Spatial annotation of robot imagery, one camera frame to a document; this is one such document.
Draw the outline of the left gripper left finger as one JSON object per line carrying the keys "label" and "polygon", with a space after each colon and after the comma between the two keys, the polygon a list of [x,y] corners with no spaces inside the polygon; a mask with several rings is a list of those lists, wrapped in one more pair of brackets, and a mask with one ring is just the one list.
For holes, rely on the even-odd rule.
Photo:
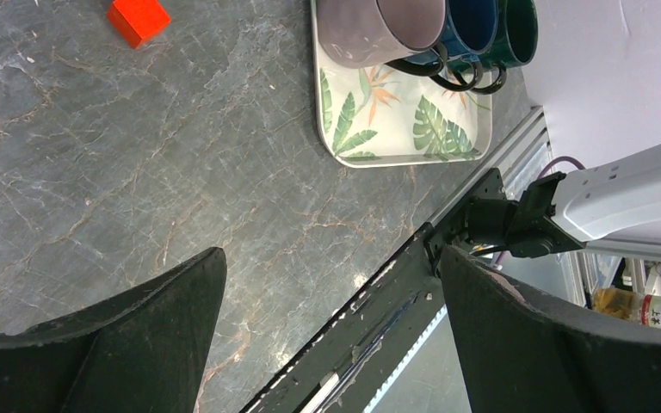
{"label": "left gripper left finger", "polygon": [[212,247],[109,299],[0,334],[0,412],[190,412],[224,297]]}

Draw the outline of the mauve purple mug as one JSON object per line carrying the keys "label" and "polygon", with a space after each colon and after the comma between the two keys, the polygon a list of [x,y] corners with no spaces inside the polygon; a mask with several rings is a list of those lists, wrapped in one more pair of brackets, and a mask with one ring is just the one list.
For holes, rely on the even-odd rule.
{"label": "mauve purple mug", "polygon": [[316,33],[326,55],[342,67],[388,65],[433,77],[448,58],[440,42],[447,12],[445,1],[317,1]]}

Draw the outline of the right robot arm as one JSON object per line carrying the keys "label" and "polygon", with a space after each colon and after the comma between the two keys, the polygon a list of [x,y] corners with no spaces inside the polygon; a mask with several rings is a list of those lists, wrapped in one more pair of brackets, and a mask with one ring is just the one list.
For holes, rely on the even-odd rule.
{"label": "right robot arm", "polygon": [[427,240],[432,265],[447,244],[483,243],[483,254],[537,258],[581,250],[612,233],[661,221],[661,144],[591,169],[532,182],[520,200],[481,181]]}

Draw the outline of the dark green mug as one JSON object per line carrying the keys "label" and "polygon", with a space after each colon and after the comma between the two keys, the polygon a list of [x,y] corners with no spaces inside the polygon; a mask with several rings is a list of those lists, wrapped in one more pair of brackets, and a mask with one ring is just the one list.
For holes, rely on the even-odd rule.
{"label": "dark green mug", "polygon": [[[527,0],[495,1],[498,6],[497,32],[490,49],[479,57],[483,75],[470,89],[479,95],[499,91],[507,80],[507,70],[521,67],[534,58],[538,44],[538,20],[534,3]],[[473,69],[460,60],[448,64],[447,76],[451,83],[460,79],[470,82]]]}

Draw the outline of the navy blue mug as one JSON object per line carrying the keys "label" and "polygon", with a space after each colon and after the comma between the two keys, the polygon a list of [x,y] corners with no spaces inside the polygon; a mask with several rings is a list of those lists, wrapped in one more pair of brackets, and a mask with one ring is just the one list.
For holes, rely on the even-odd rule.
{"label": "navy blue mug", "polygon": [[[405,17],[414,54],[389,62],[403,73],[429,77],[442,88],[463,92],[483,75],[479,57],[490,49],[498,25],[495,1],[409,1]],[[473,79],[451,83],[442,76],[448,64],[460,60],[473,69]]]}

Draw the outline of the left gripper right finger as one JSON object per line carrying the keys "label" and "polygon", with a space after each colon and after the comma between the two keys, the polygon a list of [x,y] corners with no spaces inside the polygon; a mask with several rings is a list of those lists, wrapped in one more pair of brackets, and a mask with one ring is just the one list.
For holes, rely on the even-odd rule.
{"label": "left gripper right finger", "polygon": [[442,249],[474,412],[661,412],[661,330],[604,315]]}

